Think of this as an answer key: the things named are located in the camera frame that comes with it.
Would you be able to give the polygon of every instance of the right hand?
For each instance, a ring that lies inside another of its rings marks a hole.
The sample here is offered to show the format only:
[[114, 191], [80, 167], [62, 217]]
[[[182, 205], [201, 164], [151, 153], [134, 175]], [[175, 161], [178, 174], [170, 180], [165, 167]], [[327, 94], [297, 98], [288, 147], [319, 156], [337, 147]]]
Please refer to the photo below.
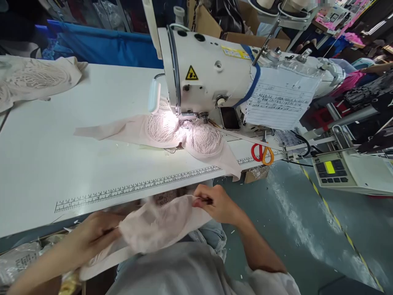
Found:
[[[237, 225], [244, 217], [245, 212], [227, 195], [220, 185], [214, 187], [204, 184], [198, 185], [194, 195], [198, 197], [192, 204], [193, 207], [202, 208], [217, 222]], [[207, 198], [213, 200], [212, 205], [205, 201]]]

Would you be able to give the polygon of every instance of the orange scissors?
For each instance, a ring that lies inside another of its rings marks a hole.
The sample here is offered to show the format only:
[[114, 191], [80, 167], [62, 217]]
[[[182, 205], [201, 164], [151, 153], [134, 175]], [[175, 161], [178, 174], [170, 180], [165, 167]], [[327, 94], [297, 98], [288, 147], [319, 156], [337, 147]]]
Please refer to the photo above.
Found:
[[[265, 135], [264, 135], [264, 137], [263, 137], [263, 139], [261, 141], [268, 143], [266, 141], [266, 130], [265, 130]], [[255, 152], [254, 152], [254, 149], [257, 146], [259, 146], [259, 157], [260, 158], [257, 158], [257, 156], [255, 155]], [[267, 152], [269, 152], [269, 154], [270, 154], [270, 162], [268, 162], [268, 163], [265, 162]], [[273, 162], [274, 162], [274, 154], [273, 154], [273, 151], [271, 150], [271, 148], [264, 147], [263, 145], [259, 145], [257, 143], [254, 144], [253, 147], [251, 148], [251, 155], [253, 156], [255, 161], [262, 162], [262, 164], [267, 165], [267, 166], [273, 164]]]

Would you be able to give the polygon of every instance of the warning label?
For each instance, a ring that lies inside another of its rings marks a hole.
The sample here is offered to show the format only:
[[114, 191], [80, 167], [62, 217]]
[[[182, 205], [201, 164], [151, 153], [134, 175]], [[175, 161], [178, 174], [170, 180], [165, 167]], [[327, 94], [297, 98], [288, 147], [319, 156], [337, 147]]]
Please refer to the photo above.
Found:
[[198, 80], [198, 76], [196, 75], [194, 69], [192, 66], [188, 69], [187, 77], [185, 78], [186, 80]]

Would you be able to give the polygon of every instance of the measuring ruler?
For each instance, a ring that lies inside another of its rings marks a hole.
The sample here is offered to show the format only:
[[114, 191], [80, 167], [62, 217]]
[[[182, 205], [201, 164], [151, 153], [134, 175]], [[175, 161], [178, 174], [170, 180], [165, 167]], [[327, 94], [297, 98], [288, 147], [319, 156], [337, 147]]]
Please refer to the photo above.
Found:
[[[282, 152], [277, 151], [274, 154], [275, 155], [282, 154]], [[238, 159], [237, 162], [239, 163], [239, 165], [244, 165], [244, 164], [247, 164], [247, 163], [250, 163], [253, 161], [254, 161], [254, 159], [252, 157], [247, 157], [247, 158]], [[182, 172], [182, 173], [168, 175], [165, 177], [150, 179], [150, 180], [146, 180], [143, 182], [138, 182], [138, 183], [122, 186], [122, 187], [111, 188], [106, 191], [100, 191], [100, 192], [91, 193], [91, 194], [80, 196], [80, 197], [57, 201], [54, 212], [55, 213], [65, 212], [68, 210], [80, 208], [80, 207], [87, 206], [90, 204], [95, 204], [98, 202], [122, 197], [124, 195], [131, 195], [133, 193], [137, 193], [140, 191], [147, 191], [151, 188], [155, 188], [158, 186], [164, 186], [164, 185], [171, 184], [174, 182], [180, 182], [180, 181], [190, 179], [190, 178], [195, 178], [195, 177], [198, 177], [201, 175], [214, 173], [214, 172], [220, 171], [220, 170], [221, 170], [221, 168], [218, 168], [216, 166], [208, 166], [208, 167], [204, 167], [204, 168], [200, 168], [200, 169], [189, 170], [189, 171]]]

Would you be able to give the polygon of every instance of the concrete floor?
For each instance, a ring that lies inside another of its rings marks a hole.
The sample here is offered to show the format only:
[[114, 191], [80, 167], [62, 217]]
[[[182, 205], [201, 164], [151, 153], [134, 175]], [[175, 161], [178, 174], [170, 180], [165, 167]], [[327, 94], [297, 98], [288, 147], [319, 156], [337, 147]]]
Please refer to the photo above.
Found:
[[[307, 168], [316, 182], [312, 168]], [[275, 162], [267, 179], [251, 184], [216, 179], [246, 211], [296, 280], [302, 295], [315, 295], [326, 284], [345, 276], [377, 288], [366, 267], [298, 165]], [[351, 193], [321, 189], [354, 244], [387, 294], [393, 294], [392, 200], [371, 200]], [[246, 278], [240, 236], [223, 225], [228, 236], [226, 269]]]

